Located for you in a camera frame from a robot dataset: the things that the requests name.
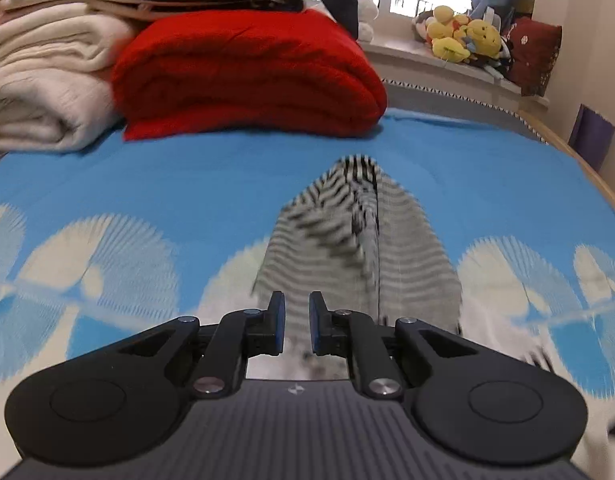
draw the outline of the purple object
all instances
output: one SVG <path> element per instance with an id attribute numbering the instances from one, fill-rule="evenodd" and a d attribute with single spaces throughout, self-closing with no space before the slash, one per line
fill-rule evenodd
<path id="1" fill-rule="evenodd" d="M 615 126 L 612 123 L 587 106 L 581 105 L 569 145 L 594 171 L 598 171 L 605 160 L 614 132 Z"/>

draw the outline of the bed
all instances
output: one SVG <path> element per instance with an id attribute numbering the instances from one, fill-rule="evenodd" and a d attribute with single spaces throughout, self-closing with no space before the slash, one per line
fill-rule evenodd
<path id="1" fill-rule="evenodd" d="M 246 308 L 281 207 L 362 153 L 424 208 L 462 282 L 463 334 L 510 352 L 505 331 L 529 333 L 588 401 L 576 463 L 615 478 L 615 198 L 540 123 L 386 84 L 393 108 L 363 140 L 240 130 L 124 144 L 119 127 L 85 153 L 0 160 L 0 475 L 18 458 L 2 412 L 22 378 L 181 314 Z M 524 344 L 514 357 L 536 355 Z"/>

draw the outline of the black and white rope trim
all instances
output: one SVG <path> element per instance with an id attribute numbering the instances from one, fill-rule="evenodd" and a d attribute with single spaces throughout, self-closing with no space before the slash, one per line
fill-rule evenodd
<path id="1" fill-rule="evenodd" d="M 538 140 L 540 140 L 540 142 L 542 142 L 543 144 L 549 144 L 549 142 L 547 142 L 542 136 L 541 134 L 539 134 L 538 131 L 536 131 L 536 129 L 534 129 L 534 127 L 531 126 L 531 124 L 529 124 L 525 119 L 523 119 L 523 117 L 521 117 L 520 115 L 518 115 L 518 113 L 516 112 L 512 112 L 510 110 L 507 110 L 506 108 L 500 107 L 500 106 L 494 106 L 491 105 L 489 103 L 484 103 L 482 101 L 477 101 L 476 99 L 472 99 L 471 97 L 465 97 L 462 95 L 458 95 L 458 94 L 453 94 L 451 92 L 446 92 L 443 90 L 437 90 L 434 88 L 428 88 L 427 86 L 421 86 L 421 85 L 413 85 L 411 83 L 404 83 L 403 81 L 396 81 L 394 79 L 381 79 L 381 81 L 383 81 L 383 83 L 386 83 L 388 85 L 392 85 L 392 86 L 402 86 L 404 88 L 411 88 L 414 90 L 420 90 L 423 92 L 430 92 L 431 94 L 439 94 L 442 95 L 444 97 L 451 97 L 454 99 L 460 99 L 462 101 L 468 101 L 470 103 L 476 104 L 476 105 L 481 105 L 487 108 L 492 108 L 492 110 L 498 110 L 500 112 L 505 112 L 508 115 L 511 115 L 512 117 L 514 117 L 515 119 L 521 121 L 521 123 L 523 123 L 523 126 L 525 126 L 529 131 L 532 132 L 532 134 L 534 134 Z"/>

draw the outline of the dark red cushion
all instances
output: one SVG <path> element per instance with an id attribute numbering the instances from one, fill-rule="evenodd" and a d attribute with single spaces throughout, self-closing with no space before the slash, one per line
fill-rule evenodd
<path id="1" fill-rule="evenodd" d="M 258 126 L 359 136 L 387 96 L 359 45 L 308 10 L 202 10 L 137 36 L 112 75 L 126 139 Z"/>
<path id="2" fill-rule="evenodd" d="M 563 28 L 519 18 L 505 31 L 511 41 L 514 63 L 507 78 L 521 87 L 523 95 L 545 95 L 556 58 L 561 48 Z"/>

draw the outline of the wooden bed frame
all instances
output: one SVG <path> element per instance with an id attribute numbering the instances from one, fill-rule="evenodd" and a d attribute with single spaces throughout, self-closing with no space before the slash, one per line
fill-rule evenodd
<path id="1" fill-rule="evenodd" d="M 536 117 L 531 115 L 529 112 L 518 111 L 518 114 L 525 119 L 530 126 L 532 126 L 539 134 L 552 146 L 559 149 L 560 151 L 567 153 L 570 156 L 573 156 L 583 169 L 585 175 L 590 179 L 590 181 L 597 187 L 597 189 L 601 192 L 601 194 L 605 197 L 607 202 L 613 207 L 615 211 L 615 193 L 611 190 L 611 188 L 607 185 L 607 183 L 599 176 L 596 171 L 594 171 L 587 162 L 585 162 L 581 156 L 576 153 L 572 148 L 568 146 L 568 144 L 558 135 L 556 135 L 552 130 L 550 130 L 545 124 L 543 124 Z"/>

